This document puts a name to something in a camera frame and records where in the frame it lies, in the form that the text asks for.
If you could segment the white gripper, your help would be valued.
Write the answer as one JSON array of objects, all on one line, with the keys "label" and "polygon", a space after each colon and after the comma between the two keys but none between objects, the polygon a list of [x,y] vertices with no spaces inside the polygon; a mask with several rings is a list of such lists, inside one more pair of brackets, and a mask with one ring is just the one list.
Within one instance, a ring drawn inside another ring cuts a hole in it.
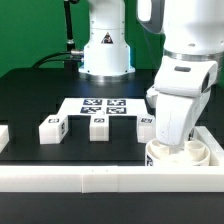
[{"label": "white gripper", "polygon": [[216,61],[182,61],[164,56],[146,98],[155,109],[156,138],[181,147],[209,101],[218,71]]}]

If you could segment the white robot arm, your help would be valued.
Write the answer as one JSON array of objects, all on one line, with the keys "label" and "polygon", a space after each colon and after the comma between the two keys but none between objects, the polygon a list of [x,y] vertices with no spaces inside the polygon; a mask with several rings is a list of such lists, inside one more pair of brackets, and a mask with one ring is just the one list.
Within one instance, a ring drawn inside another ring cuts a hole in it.
[{"label": "white robot arm", "polygon": [[[134,69],[124,40],[124,0],[87,0],[90,39],[79,72],[97,81]],[[224,55],[224,0],[137,0],[137,19],[165,36],[164,53],[152,90],[156,138],[181,146],[207,104]]]}]

